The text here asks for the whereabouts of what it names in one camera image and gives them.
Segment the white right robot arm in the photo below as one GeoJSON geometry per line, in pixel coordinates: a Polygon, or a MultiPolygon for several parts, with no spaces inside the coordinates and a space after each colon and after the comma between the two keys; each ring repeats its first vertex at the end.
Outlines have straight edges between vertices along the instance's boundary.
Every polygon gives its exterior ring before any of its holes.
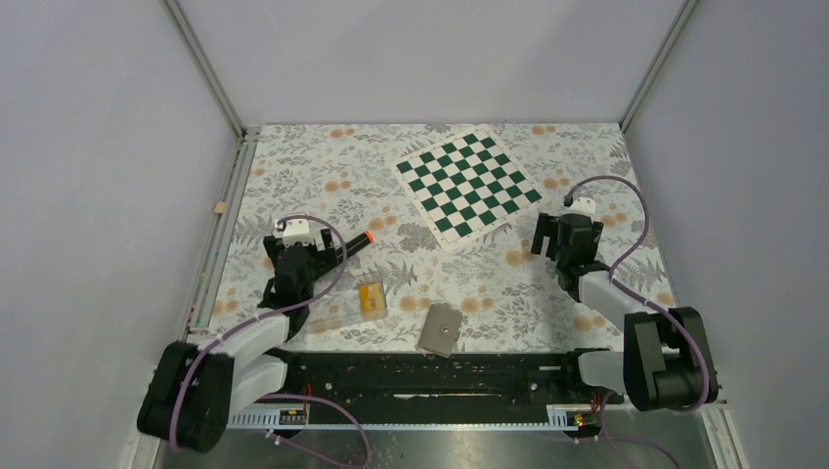
{"type": "Polygon", "coordinates": [[[613,278],[597,258],[603,224],[586,197],[566,200],[566,212],[539,214],[531,251],[549,259],[559,287],[574,301],[623,329],[623,348],[582,350],[560,377],[562,393],[583,403],[599,388],[627,396],[641,411],[692,411],[720,392],[701,314],[667,308],[613,278]]]}

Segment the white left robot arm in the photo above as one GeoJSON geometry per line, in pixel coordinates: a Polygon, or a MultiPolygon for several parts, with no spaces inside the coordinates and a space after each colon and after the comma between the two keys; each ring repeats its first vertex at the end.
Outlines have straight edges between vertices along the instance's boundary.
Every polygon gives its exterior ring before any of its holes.
{"type": "Polygon", "coordinates": [[[356,249],[331,223],[311,215],[287,215],[276,230],[263,240],[274,274],[259,313],[206,345],[174,341],[164,348],[137,415],[140,433],[175,449],[208,452],[229,420],[261,396],[289,402],[300,395],[301,372],[267,353],[297,334],[322,297],[315,283],[329,272],[342,277],[356,249]],[[319,234],[311,232],[313,220],[319,234]]]}

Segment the grey leather card holder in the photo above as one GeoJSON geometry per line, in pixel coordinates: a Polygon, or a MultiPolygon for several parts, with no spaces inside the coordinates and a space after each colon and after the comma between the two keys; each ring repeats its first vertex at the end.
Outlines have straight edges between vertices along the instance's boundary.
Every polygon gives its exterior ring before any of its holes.
{"type": "Polygon", "coordinates": [[[463,314],[444,304],[432,304],[428,310],[416,349],[424,354],[449,358],[460,337],[463,314]]]}

